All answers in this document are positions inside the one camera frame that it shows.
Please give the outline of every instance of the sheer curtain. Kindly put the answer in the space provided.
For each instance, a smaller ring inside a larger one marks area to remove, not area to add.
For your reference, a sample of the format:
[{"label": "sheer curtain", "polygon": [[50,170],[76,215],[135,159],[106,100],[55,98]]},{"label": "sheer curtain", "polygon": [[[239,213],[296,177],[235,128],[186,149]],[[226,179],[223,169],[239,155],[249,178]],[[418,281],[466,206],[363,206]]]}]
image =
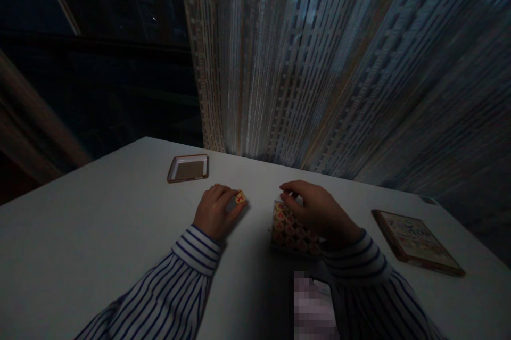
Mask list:
[{"label": "sheer curtain", "polygon": [[506,154],[510,0],[185,0],[204,145],[443,198]]}]

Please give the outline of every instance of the left hand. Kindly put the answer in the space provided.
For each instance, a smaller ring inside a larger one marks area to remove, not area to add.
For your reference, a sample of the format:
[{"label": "left hand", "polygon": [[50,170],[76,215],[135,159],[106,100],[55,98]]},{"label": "left hand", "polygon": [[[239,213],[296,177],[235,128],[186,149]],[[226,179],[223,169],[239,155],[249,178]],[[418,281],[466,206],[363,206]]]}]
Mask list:
[{"label": "left hand", "polygon": [[205,191],[197,207],[193,224],[210,238],[220,242],[234,227],[247,202],[240,203],[227,212],[225,207],[238,194],[238,190],[216,185]]}]

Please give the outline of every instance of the striped shirt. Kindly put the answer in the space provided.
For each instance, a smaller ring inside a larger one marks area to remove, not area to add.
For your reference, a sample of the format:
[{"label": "striped shirt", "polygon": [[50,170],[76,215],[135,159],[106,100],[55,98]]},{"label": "striped shirt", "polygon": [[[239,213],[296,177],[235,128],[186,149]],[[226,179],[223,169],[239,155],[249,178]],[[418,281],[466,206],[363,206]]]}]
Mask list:
[{"label": "striped shirt", "polygon": [[[166,258],[76,339],[194,338],[220,254],[219,243],[190,226]],[[337,320],[341,339],[444,339],[412,287],[365,231],[341,251],[324,251],[324,261],[344,304]]]}]

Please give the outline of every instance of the curtain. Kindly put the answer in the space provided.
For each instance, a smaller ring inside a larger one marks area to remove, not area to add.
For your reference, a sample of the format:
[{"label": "curtain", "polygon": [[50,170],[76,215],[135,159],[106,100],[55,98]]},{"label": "curtain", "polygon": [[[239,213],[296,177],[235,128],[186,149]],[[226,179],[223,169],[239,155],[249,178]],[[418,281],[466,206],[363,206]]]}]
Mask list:
[{"label": "curtain", "polygon": [[511,143],[510,1],[185,0],[204,146],[448,203]]},{"label": "curtain", "polygon": [[0,150],[40,184],[91,161],[74,135],[2,51]]}]

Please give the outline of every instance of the white table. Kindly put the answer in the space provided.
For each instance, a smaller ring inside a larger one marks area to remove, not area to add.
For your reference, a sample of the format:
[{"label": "white table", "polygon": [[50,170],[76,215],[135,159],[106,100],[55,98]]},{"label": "white table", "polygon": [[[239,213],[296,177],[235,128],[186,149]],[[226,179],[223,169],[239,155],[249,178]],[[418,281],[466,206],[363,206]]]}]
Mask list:
[{"label": "white table", "polygon": [[[176,155],[207,152],[210,177],[167,184]],[[288,271],[324,272],[269,250],[279,185],[328,189],[408,279],[451,339],[511,334],[511,272],[443,208],[417,195],[143,138],[0,208],[0,337],[68,339],[166,255],[205,189],[241,188],[250,210],[228,240],[200,339],[287,338]],[[372,209],[423,219],[466,270],[454,278],[398,262]]]}]

